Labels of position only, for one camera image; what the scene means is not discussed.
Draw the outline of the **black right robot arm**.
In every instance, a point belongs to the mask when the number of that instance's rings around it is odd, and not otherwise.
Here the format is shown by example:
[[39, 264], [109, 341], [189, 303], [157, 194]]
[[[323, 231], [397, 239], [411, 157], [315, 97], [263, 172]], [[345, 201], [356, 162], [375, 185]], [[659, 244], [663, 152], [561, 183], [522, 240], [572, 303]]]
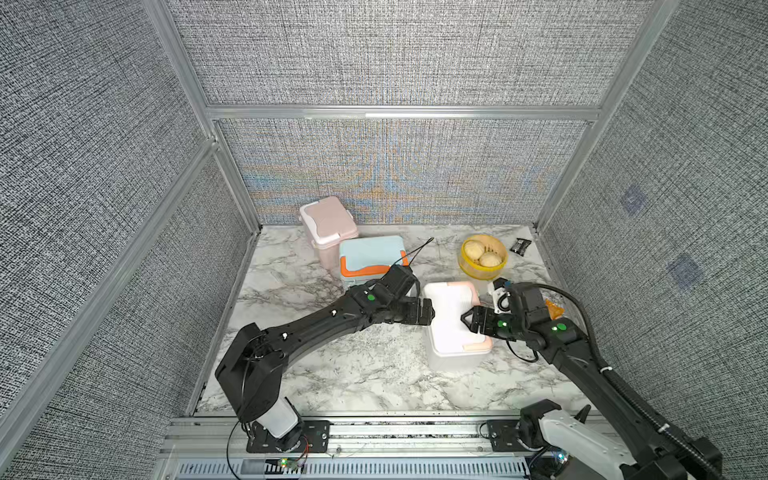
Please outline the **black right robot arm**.
[[654, 410], [603, 359], [589, 320], [554, 319], [542, 296], [552, 286], [494, 282], [494, 304], [461, 316], [473, 333], [522, 341], [573, 382], [619, 435], [613, 441], [552, 401], [521, 409], [519, 443], [561, 450], [605, 479], [720, 479], [722, 455], [706, 438], [692, 439]]

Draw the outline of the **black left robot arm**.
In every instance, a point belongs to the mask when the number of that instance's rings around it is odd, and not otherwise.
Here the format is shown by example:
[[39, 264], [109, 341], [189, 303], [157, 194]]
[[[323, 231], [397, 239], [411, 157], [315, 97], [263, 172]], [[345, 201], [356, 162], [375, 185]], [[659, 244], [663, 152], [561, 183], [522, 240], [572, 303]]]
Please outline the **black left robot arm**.
[[259, 328], [250, 323], [232, 340], [215, 378], [233, 408], [253, 452], [262, 439], [290, 452], [304, 442], [304, 421], [280, 394], [283, 375], [295, 361], [338, 338], [377, 324], [428, 327], [433, 302], [421, 296], [412, 269], [396, 264], [379, 279], [348, 288], [337, 300], [293, 322]]

